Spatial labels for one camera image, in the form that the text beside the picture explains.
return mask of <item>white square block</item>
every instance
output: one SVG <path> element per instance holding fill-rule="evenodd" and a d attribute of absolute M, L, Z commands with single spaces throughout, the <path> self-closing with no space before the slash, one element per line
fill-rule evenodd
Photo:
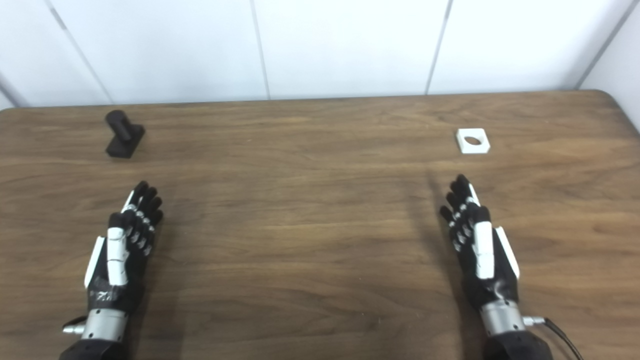
<path fill-rule="evenodd" d="M 486 154 L 491 147 L 484 129 L 458 129 L 456 137 L 458 138 L 460 151 L 463 154 Z M 475 138 L 480 144 L 469 143 L 465 138 Z"/>

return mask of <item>silver metal wrist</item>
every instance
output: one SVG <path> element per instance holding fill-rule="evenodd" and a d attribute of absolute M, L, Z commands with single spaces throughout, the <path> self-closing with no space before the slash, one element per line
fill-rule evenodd
<path fill-rule="evenodd" d="M 128 321 L 127 313 L 114 309 L 94 309 L 89 312 L 81 339 L 121 342 Z"/>
<path fill-rule="evenodd" d="M 524 330 L 518 303 L 513 300 L 496 300 L 485 304 L 480 309 L 480 316 L 489 336 Z"/>

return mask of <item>prosthetic hand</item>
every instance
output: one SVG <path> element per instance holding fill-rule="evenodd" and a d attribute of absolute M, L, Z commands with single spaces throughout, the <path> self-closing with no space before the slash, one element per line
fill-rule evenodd
<path fill-rule="evenodd" d="M 142 301 L 142 278 L 162 220 L 157 190 L 142 181 L 121 212 L 109 217 L 106 238 L 98 236 L 84 276 L 88 316 L 66 323 L 63 332 L 81 334 L 61 360 L 126 359 L 124 332 Z"/>
<path fill-rule="evenodd" d="M 484 346 L 487 360 L 550 360 L 548 345 L 528 325 L 543 318 L 522 318 L 518 309 L 520 269 L 501 227 L 491 224 L 489 210 L 480 205 L 474 187 L 459 175 L 451 183 L 440 214 L 449 223 L 449 237 L 462 267 L 462 288 L 471 306 L 480 312 L 489 336 Z"/>

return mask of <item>black block with peg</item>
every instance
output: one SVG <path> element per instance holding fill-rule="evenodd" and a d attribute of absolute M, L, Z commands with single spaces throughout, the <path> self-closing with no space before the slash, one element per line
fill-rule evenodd
<path fill-rule="evenodd" d="M 145 134 L 142 125 L 131 124 L 122 110 L 113 110 L 105 118 L 115 136 L 107 146 L 107 154 L 112 158 L 129 159 Z"/>

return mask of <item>white wall panel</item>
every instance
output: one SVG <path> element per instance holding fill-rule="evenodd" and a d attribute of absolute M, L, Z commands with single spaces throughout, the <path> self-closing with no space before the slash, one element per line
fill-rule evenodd
<path fill-rule="evenodd" d="M 266 99 L 250 0 L 53 0 L 116 103 Z"/>
<path fill-rule="evenodd" d="M 640 6 L 636 6 L 581 88 L 611 94 L 640 130 Z"/>
<path fill-rule="evenodd" d="M 42 0 L 0 0 L 0 81 L 21 106 L 109 99 Z"/>
<path fill-rule="evenodd" d="M 568 89 L 631 0 L 455 0 L 429 94 Z"/>
<path fill-rule="evenodd" d="M 12 108 L 13 104 L 0 92 L 0 110 Z"/>
<path fill-rule="evenodd" d="M 424 94 L 447 0 L 255 0 L 272 99 Z"/>

